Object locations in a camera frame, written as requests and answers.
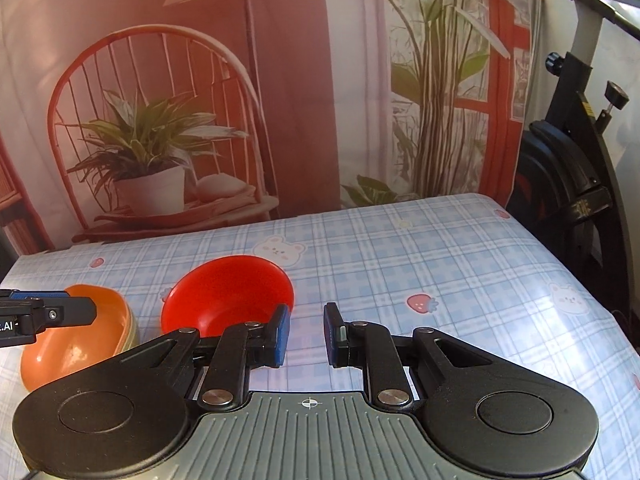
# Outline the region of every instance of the blue plaid tablecloth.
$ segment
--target blue plaid tablecloth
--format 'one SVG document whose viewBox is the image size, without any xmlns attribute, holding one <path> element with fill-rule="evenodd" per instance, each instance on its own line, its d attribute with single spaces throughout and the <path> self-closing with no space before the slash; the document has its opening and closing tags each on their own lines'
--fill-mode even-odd
<svg viewBox="0 0 640 480">
<path fill-rule="evenodd" d="M 296 304 L 285 365 L 252 389 L 348 390 L 357 370 L 326 362 L 322 306 L 409 335 L 433 326 L 582 392 L 600 417 L 585 475 L 640 478 L 640 356 L 613 317 L 523 227 L 474 194 L 349 209 L 211 232 L 89 244 L 25 256 L 3 288 L 91 283 L 122 293 L 142 341 L 160 335 L 162 298 L 189 270 L 256 254 L 286 270 Z M 0 479 L 27 469 L 12 436 L 26 395 L 20 348 L 0 351 Z"/>
</svg>

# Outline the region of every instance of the black circular cover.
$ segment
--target black circular cover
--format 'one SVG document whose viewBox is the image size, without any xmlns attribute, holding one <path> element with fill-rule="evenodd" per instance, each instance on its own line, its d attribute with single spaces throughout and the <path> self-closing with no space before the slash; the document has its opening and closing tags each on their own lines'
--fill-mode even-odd
<svg viewBox="0 0 640 480">
<path fill-rule="evenodd" d="M 35 390 L 14 415 L 25 462 L 65 479 L 137 473 L 171 454 L 187 428 L 184 400 L 153 370 L 107 363 Z"/>
<path fill-rule="evenodd" d="M 598 434 L 589 401 L 498 360 L 458 368 L 429 397 L 423 427 L 440 451 L 480 474 L 542 478 L 584 465 Z"/>
</svg>

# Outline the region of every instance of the printed backdrop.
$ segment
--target printed backdrop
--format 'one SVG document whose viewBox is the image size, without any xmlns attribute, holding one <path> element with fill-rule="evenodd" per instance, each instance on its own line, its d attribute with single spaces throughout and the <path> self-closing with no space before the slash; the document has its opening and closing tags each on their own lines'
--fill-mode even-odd
<svg viewBox="0 0 640 480">
<path fill-rule="evenodd" d="M 17 252 L 511 192 L 528 0 L 0 0 Z"/>
</svg>

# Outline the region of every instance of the crosshair symbol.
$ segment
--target crosshair symbol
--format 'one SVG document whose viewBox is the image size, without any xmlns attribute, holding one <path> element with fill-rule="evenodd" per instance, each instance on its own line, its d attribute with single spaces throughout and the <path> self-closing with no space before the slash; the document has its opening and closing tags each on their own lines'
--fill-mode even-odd
<svg viewBox="0 0 640 480">
<path fill-rule="evenodd" d="M 299 402 L 299 404 L 302 404 L 305 408 L 311 409 L 311 408 L 315 408 L 318 404 L 322 404 L 322 402 L 318 402 L 317 400 L 309 397 L 308 399 L 305 399 L 302 402 Z"/>
</svg>

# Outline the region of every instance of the metal screw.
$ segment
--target metal screw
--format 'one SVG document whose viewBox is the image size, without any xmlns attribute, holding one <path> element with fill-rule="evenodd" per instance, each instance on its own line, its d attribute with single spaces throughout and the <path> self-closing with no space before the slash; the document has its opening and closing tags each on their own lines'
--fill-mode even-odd
<svg viewBox="0 0 640 480">
<path fill-rule="evenodd" d="M 233 394 L 226 390 L 207 390 L 202 394 L 202 402 L 211 406 L 226 406 L 232 400 L 234 400 Z"/>
<path fill-rule="evenodd" d="M 409 394 L 402 390 L 382 390 L 378 400 L 387 406 L 402 406 L 409 402 Z"/>
</svg>

